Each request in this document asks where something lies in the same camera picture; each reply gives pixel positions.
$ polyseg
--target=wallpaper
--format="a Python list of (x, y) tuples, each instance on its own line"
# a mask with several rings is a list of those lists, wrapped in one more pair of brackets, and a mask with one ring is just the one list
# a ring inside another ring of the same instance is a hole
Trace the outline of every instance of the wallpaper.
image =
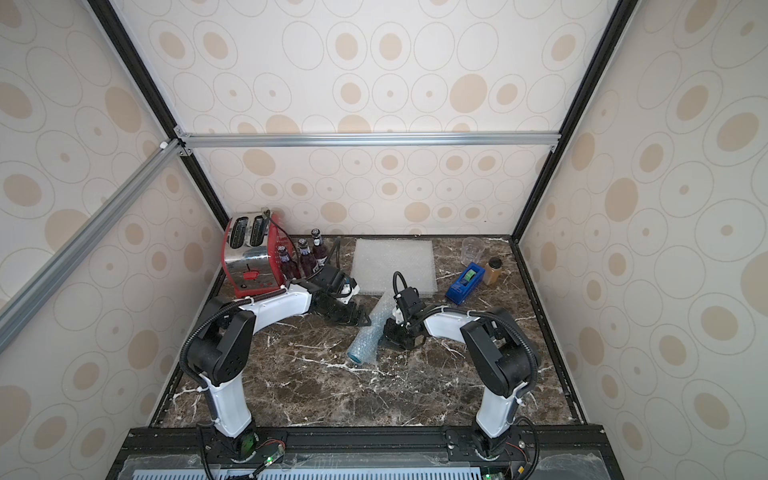
[(0, 478), (104, 478), (154, 411), (222, 237), (171, 161), (0, 355)]
[(768, 471), (768, 3), (648, 0), (523, 239), (630, 480)]
[(0, 2), (0, 308), (162, 137), (79, 3)]
[(114, 0), (185, 131), (558, 130), (610, 0)]
[(230, 213), (269, 207), (291, 233), (509, 234), (549, 147), (196, 152)]

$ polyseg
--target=toaster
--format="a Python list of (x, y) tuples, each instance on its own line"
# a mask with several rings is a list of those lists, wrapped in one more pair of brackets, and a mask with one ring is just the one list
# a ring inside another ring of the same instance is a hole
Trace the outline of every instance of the toaster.
[(279, 222), (269, 210), (230, 219), (221, 247), (221, 266), (237, 298), (273, 292), (285, 283), (277, 246), (284, 245), (293, 255), (293, 245), (275, 226)]

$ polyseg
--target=marble countertop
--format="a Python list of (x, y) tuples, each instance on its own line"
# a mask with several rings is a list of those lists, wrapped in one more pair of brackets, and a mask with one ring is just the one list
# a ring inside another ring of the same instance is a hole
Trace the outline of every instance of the marble countertop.
[[(459, 262), (462, 239), (426, 240), (432, 241), (438, 292), (445, 292), (464, 270)], [(478, 310), (506, 308), (537, 345), (542, 357), (539, 383), (532, 395), (524, 397), (525, 405), (518, 414), (540, 424), (576, 423), (509, 244), (501, 238), (485, 241), (485, 259), (501, 257), (503, 272), (494, 285), (481, 283), (462, 306)], [(341, 264), (346, 272), (352, 270), (355, 242), (353, 238), (342, 241)], [(220, 294), (231, 296), (231, 287), (225, 283)], [(372, 309), (378, 297), (356, 296), (355, 300)], [(441, 302), (440, 295), (433, 300)], [(423, 346), (405, 353), (379, 347), (376, 365), (358, 366), (346, 357), (357, 332), (356, 327), (330, 325), (315, 314), (291, 317), (258, 332), (243, 372), (243, 388), (256, 424), (402, 426), (472, 422), (483, 385), (462, 343), (429, 338)], [(161, 426), (210, 421), (205, 399), (194, 391), (195, 386), (186, 376), (182, 378)]]

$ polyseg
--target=toaster slot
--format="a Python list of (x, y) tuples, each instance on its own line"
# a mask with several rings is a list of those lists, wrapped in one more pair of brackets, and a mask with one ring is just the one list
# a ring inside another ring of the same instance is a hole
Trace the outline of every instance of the toaster slot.
[(264, 240), (264, 230), (266, 221), (261, 215), (253, 219), (253, 229), (250, 232), (250, 245), (252, 247), (258, 247)]
[(230, 233), (230, 247), (240, 248), (245, 242), (245, 229), (248, 227), (248, 217), (240, 217), (235, 220)]

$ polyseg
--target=metal rail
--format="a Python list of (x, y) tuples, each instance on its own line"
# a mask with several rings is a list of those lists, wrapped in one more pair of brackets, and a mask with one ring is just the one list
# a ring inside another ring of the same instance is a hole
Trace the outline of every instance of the metal rail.
[(187, 147), (433, 147), (436, 145), (556, 145), (557, 131), (402, 132), (357, 134), (187, 134)]
[(128, 208), (146, 190), (169, 159), (180, 153), (179, 141), (167, 141), (134, 172), (83, 227), (29, 280), (0, 312), (0, 353), (81, 265)]

